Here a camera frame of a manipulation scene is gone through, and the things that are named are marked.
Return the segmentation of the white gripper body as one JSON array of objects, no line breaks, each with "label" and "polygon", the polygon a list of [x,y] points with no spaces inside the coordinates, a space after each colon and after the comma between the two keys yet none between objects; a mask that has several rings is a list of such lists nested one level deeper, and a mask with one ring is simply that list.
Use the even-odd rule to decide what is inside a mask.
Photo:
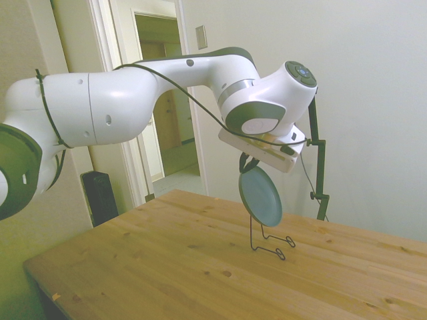
[{"label": "white gripper body", "polygon": [[236,135],[221,129],[219,138],[228,145],[284,173],[293,169],[306,142],[306,136],[295,125],[287,135],[281,137],[269,133]]}]

